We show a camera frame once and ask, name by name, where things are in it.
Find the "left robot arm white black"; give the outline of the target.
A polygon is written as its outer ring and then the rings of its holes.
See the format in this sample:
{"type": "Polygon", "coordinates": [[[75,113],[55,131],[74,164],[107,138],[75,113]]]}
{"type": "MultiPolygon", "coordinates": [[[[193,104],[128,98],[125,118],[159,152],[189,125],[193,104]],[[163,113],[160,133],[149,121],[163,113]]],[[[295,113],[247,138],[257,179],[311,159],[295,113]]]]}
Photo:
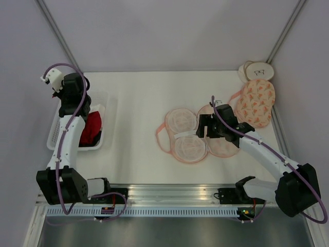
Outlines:
{"type": "Polygon", "coordinates": [[[77,170],[79,151],[96,150],[102,145],[106,107],[92,104],[87,94],[90,84],[78,73],[63,75],[53,68],[42,79],[60,99],[59,133],[53,155],[36,181],[50,205],[62,203],[102,203],[112,199],[106,178],[85,179],[77,170]]]}

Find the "floral laundry bag pink trim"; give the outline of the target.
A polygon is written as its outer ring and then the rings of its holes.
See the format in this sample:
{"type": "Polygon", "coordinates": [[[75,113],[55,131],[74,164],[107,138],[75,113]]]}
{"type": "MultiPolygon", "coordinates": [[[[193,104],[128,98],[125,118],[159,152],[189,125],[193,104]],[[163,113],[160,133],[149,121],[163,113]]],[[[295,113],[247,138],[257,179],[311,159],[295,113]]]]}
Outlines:
{"type": "Polygon", "coordinates": [[[198,163],[208,154],[220,158],[238,154],[239,148],[224,138],[199,138],[196,135],[200,115],[211,113],[213,109],[209,105],[202,107],[197,114],[186,108],[169,111],[155,132],[159,148],[188,164],[198,163]]]}

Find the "red lace bra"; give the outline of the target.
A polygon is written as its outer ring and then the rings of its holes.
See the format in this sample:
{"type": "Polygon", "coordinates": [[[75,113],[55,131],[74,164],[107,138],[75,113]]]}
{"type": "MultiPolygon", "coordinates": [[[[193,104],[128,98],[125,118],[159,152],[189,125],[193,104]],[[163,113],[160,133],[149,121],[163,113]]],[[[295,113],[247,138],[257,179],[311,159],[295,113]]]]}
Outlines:
{"type": "Polygon", "coordinates": [[[94,147],[102,134],[102,118],[99,111],[88,115],[85,128],[81,134],[79,147],[94,147]]]}

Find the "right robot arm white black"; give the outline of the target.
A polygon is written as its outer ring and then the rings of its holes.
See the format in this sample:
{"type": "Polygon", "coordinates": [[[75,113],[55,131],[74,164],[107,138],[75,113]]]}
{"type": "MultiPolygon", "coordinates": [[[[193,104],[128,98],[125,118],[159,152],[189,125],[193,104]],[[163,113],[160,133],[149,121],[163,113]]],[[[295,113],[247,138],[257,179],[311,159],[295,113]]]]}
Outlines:
{"type": "Polygon", "coordinates": [[[224,138],[229,143],[251,155],[274,178],[266,182],[248,176],[235,184],[234,196],[240,203],[251,199],[274,202],[287,216],[294,217],[318,203],[325,210],[315,168],[284,156],[263,141],[246,122],[239,122],[228,104],[213,108],[211,114],[200,114],[196,135],[200,138],[224,138]]]}

